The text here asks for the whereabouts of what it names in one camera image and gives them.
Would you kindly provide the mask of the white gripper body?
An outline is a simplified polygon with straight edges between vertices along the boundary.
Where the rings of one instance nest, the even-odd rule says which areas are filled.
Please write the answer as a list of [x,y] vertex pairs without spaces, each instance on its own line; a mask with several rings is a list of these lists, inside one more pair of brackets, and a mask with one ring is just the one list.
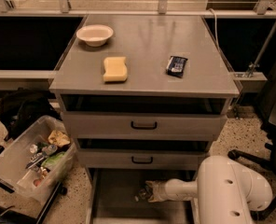
[[150,190],[150,196],[147,199],[150,203],[161,203],[170,200],[166,191],[166,181],[146,181],[145,184]]

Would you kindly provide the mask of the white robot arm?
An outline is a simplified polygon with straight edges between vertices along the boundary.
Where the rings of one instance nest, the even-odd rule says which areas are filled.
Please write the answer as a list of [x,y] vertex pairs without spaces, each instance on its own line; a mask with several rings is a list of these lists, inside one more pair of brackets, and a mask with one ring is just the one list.
[[266,210],[273,192],[260,173],[224,156],[200,164],[194,181],[147,180],[151,203],[196,199],[200,224],[254,224],[253,211]]

